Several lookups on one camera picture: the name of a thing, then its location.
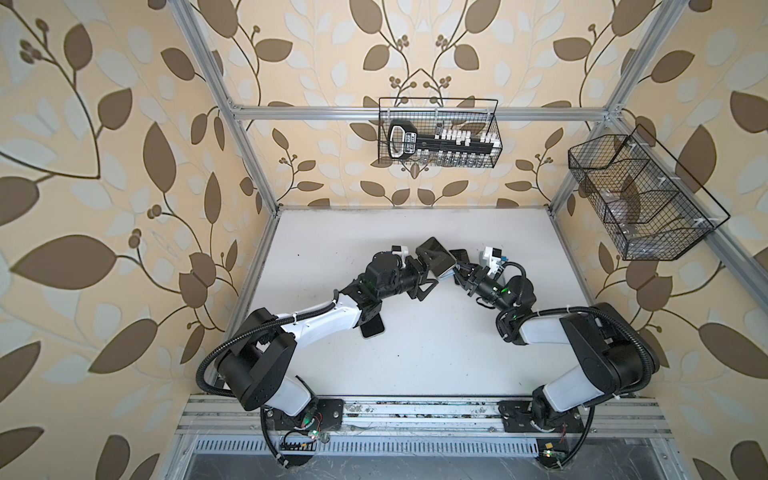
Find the metal grille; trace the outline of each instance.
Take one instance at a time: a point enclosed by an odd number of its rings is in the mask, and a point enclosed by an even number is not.
[[[380,98],[379,164],[493,168],[503,148],[497,104],[475,98]]]
[[[647,131],[603,135],[568,150],[568,167],[624,260],[675,260],[730,215]],[[658,145],[676,162],[667,172],[646,148]],[[700,192],[718,207],[706,214],[685,193]]]

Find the cable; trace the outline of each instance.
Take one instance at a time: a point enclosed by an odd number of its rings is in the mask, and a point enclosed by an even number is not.
[[[326,306],[320,307],[319,309],[312,310],[310,312],[300,313],[295,317],[292,314],[290,316],[285,316],[283,318],[275,319],[271,322],[267,322],[267,323],[264,323],[263,325],[259,325],[256,328],[247,330],[246,332],[243,332],[238,336],[234,336],[231,339],[227,340],[226,342],[222,343],[221,345],[216,347],[211,353],[209,353],[208,356],[205,357],[202,362],[200,362],[200,366],[197,367],[197,372],[195,373],[195,382],[197,383],[197,386],[200,388],[200,390],[203,390],[205,393],[210,393],[211,395],[234,397],[235,395],[234,393],[232,393],[231,390],[217,388],[205,381],[205,370],[216,359],[216,357],[221,355],[224,351],[226,351],[229,347],[231,347],[235,343],[238,343],[241,340],[250,338],[254,333],[263,332],[265,330],[273,329],[278,326],[287,325],[289,323],[294,323],[294,322],[300,322],[302,320],[310,319],[315,316],[328,313],[334,308],[336,308],[336,304],[338,303],[338,301],[339,301],[339,291],[334,290],[333,301]]]

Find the leaf patterned wallpaper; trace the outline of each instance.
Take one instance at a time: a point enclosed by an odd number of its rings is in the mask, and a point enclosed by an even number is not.
[[[0,477],[150,478],[256,252],[163,7],[0,0]]]
[[[691,0],[627,110],[679,155],[768,266],[768,4]],[[614,305],[663,368],[647,393],[703,480],[768,478],[768,315],[700,243],[674,262],[624,262],[583,192],[560,213],[598,300]]]

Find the white table surface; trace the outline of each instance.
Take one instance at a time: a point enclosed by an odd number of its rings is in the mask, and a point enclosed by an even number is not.
[[[433,236],[448,250],[465,248],[473,262],[484,246],[500,247],[527,270],[534,310],[585,304],[544,210],[287,210],[250,309],[288,313],[330,300],[375,253],[406,245],[415,256]],[[502,396],[530,395],[577,365],[567,345],[504,342],[496,314],[447,279],[423,302],[383,300],[383,334],[328,336],[297,351],[289,372],[318,395]]]

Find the wire mesh basket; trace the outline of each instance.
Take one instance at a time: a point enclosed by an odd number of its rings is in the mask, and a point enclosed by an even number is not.
[[[503,148],[497,105],[497,100],[481,98],[382,97],[379,162],[493,168]]]
[[[674,172],[657,163],[652,147],[670,158]],[[676,260],[730,218],[642,125],[572,147],[568,168],[624,260]]]

